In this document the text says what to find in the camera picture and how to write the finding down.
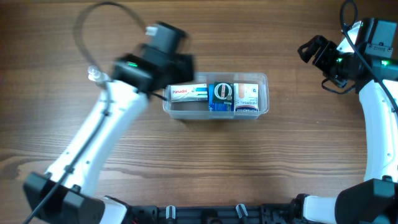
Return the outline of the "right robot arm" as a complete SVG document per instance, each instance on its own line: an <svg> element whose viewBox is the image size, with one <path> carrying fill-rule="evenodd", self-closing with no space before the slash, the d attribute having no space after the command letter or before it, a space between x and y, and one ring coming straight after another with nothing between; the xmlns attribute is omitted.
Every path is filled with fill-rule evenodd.
<svg viewBox="0 0 398 224"><path fill-rule="evenodd" d="M392 43L397 23L365 18L348 29L340 44L316 35L298 48L304 62L347 93L348 80L359 95L366 123L364 181L336 197L307 195L301 217L318 223L397 223L397 61Z"/></svg>

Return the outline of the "white plaster box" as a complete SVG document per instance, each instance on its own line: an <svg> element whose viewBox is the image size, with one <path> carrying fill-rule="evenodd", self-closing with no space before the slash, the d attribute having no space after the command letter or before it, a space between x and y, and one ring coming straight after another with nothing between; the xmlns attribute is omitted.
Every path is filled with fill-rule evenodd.
<svg viewBox="0 0 398 224"><path fill-rule="evenodd" d="M251 83L234 83L234 110L259 111L259 86Z"/></svg>

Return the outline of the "blue box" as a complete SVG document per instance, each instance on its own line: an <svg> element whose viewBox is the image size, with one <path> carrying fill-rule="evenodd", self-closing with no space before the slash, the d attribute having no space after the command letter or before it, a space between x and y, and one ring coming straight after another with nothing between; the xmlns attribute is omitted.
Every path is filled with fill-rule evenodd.
<svg viewBox="0 0 398 224"><path fill-rule="evenodd" d="M234 111L234 105L228 105L224 103L215 103L213 101L214 95L214 84L208 85L208 109L210 111Z"/></svg>

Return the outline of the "clear plastic container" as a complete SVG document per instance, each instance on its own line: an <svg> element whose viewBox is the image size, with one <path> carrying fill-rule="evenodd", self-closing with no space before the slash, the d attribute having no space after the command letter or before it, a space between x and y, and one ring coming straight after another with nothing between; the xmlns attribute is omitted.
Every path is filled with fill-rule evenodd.
<svg viewBox="0 0 398 224"><path fill-rule="evenodd" d="M263 73L236 72L198 72L194 81L183 85L209 84L214 82L251 83L259 86L259 111L210 111L208 99L206 101L188 101L172 103L170 86L164 90L167 101L163 102L163 109L173 119L257 119L269 110L269 88L267 76Z"/></svg>

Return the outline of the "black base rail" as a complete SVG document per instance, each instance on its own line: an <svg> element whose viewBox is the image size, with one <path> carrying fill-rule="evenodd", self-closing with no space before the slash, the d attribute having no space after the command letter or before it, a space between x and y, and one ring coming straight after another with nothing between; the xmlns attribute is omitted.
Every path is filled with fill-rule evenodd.
<svg viewBox="0 0 398 224"><path fill-rule="evenodd" d="M248 206L167 207L129 206L123 220L126 224L271 224L307 223L291 214L289 204L263 204Z"/></svg>

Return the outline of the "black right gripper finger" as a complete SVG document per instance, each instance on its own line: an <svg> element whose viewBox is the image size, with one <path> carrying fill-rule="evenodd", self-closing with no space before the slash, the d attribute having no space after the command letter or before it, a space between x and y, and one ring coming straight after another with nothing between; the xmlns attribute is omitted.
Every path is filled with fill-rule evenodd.
<svg viewBox="0 0 398 224"><path fill-rule="evenodd" d="M307 42L298 48L298 54L300 58L305 62L308 61L316 54L319 49L319 44L316 42Z"/></svg>
<svg viewBox="0 0 398 224"><path fill-rule="evenodd" d="M308 50L319 50L326 47L329 40L322 35L316 35L308 41Z"/></svg>

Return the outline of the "white calamol lotion bottle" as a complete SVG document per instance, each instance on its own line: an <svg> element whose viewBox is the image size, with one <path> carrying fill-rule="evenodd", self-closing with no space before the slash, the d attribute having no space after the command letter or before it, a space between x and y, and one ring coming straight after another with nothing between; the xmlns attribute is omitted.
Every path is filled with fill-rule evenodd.
<svg viewBox="0 0 398 224"><path fill-rule="evenodd" d="M105 86L105 83L109 80L109 77L97 66L91 65L88 67L88 79L95 82L97 86Z"/></svg>

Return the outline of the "green Zam-Buk box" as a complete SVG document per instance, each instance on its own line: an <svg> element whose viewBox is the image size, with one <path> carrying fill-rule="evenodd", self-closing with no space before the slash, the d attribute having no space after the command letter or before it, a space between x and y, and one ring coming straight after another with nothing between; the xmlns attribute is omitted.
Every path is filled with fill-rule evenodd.
<svg viewBox="0 0 398 224"><path fill-rule="evenodd" d="M213 102L227 105L233 104L233 84L225 82L214 82Z"/></svg>

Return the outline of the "white green medicine box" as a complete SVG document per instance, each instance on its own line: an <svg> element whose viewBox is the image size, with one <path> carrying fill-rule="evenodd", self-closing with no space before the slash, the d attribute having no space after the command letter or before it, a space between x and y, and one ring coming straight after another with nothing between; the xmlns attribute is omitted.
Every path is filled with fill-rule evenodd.
<svg viewBox="0 0 398 224"><path fill-rule="evenodd" d="M191 85L171 85L170 97L172 103L206 101L208 99L208 87L206 83Z"/></svg>

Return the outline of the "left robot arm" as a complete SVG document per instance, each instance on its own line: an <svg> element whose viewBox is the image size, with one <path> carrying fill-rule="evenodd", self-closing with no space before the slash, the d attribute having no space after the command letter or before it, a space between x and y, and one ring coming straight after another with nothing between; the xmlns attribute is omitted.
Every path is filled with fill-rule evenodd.
<svg viewBox="0 0 398 224"><path fill-rule="evenodd" d="M146 110L151 94L194 77L193 56L179 50L186 32L158 22L147 33L150 41L142 53L116 59L111 75L90 70L102 88L91 113L45 173L33 172L24 182L31 218L47 223L125 223L129 218L124 202L94 197L100 171L123 132Z"/></svg>

